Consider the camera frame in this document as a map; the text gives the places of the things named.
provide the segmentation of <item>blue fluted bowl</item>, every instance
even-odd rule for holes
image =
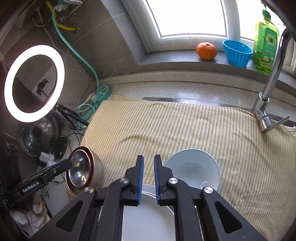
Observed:
[[[223,42],[227,61],[239,68],[245,68],[250,60],[253,50],[238,41],[224,40]]]

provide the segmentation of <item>ring light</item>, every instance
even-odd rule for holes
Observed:
[[[16,73],[18,69],[21,67],[21,65],[26,60],[28,60],[29,58],[35,55],[45,55],[51,58],[51,60],[54,62],[54,65],[57,69],[57,84],[50,99],[48,100],[45,106],[43,106],[40,110],[34,113],[26,113],[21,111],[16,106],[12,96],[12,85],[13,85],[13,81],[16,76]],[[47,45],[37,45],[27,49],[26,51],[21,53],[20,56],[17,57],[17,59],[13,62],[7,74],[5,86],[4,86],[4,99],[5,99],[5,104],[7,106],[7,109],[9,110],[9,112],[14,118],[16,118],[21,122],[34,122],[41,119],[42,117],[47,115],[57,103],[63,89],[64,79],[65,79],[64,62],[61,55],[54,48]]]

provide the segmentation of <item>white window frame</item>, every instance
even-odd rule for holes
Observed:
[[[179,34],[174,36],[162,36],[156,20],[147,0],[121,0],[132,22],[134,23],[147,53],[166,50],[195,49],[201,42],[214,44],[218,51],[224,52],[223,40],[233,39],[247,44],[253,49],[254,41],[241,38],[239,12],[236,0],[220,0],[225,20],[226,36],[210,34]],[[283,70],[296,74],[296,45],[293,50],[291,64],[283,67]]]

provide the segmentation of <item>faucet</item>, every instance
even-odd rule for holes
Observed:
[[[286,55],[287,46],[289,40],[291,38],[291,34],[286,28],[280,38],[279,47],[276,52],[276,57],[274,59],[274,64],[272,66],[270,75],[267,79],[266,85],[262,92],[258,94],[258,97],[252,107],[251,113],[253,113],[258,121],[259,129],[262,133],[266,133],[271,131],[273,128],[278,125],[289,120],[290,116],[285,117],[279,122],[273,124],[271,118],[268,116],[265,108],[269,103],[269,96],[274,89],[276,82],[279,78],[279,74],[281,72],[281,68],[283,66],[284,58]]]

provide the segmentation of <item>yellow hose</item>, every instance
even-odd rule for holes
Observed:
[[[54,10],[54,7],[52,6],[52,4],[50,3],[49,0],[46,0],[46,1],[45,1],[45,4],[48,6],[48,8],[49,8],[49,10],[50,10],[51,12]],[[67,27],[67,26],[65,26],[65,25],[63,25],[63,24],[59,24],[59,23],[57,23],[56,13],[54,13],[54,21],[56,22],[56,24],[57,24],[57,26],[58,26],[59,28],[62,28],[62,29],[64,29],[64,30],[69,30],[69,31],[75,31],[75,30],[76,30],[75,27]]]

